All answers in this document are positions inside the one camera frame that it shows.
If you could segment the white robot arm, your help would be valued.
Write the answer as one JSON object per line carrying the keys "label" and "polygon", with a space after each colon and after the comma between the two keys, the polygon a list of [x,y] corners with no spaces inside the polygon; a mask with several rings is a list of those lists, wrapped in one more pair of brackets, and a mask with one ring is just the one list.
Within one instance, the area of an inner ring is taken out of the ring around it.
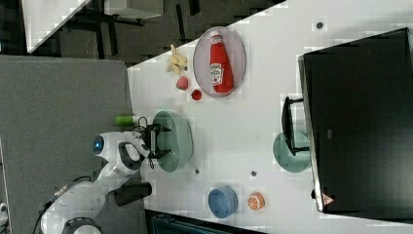
{"label": "white robot arm", "polygon": [[140,169],[146,159],[163,157],[157,148],[157,136],[168,132],[160,124],[142,131],[109,132],[94,139],[93,152],[106,161],[97,178],[81,176],[63,186],[38,217],[43,234],[103,234],[94,220],[100,214],[106,196],[121,188]]}

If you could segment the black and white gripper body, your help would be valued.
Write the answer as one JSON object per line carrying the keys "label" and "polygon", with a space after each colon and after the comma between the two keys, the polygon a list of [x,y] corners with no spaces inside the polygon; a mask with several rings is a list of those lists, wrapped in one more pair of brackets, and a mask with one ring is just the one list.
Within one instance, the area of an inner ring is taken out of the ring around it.
{"label": "black and white gripper body", "polygon": [[145,158],[153,159],[156,155],[156,127],[148,125],[146,127],[136,126],[133,130],[133,137],[136,141],[137,151]]}

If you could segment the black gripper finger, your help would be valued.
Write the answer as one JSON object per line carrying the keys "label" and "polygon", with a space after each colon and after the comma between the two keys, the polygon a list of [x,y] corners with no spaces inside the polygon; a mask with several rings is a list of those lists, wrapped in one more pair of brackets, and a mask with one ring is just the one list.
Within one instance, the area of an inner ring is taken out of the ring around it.
{"label": "black gripper finger", "polygon": [[165,127],[165,126],[163,126],[163,125],[161,125],[161,124],[155,124],[155,131],[158,131],[158,132],[170,132],[171,129],[170,129],[170,128],[167,128],[167,127]]}
{"label": "black gripper finger", "polygon": [[168,155],[169,153],[170,153],[170,149],[169,150],[158,150],[155,152],[155,158],[161,159],[165,157],[166,155]]}

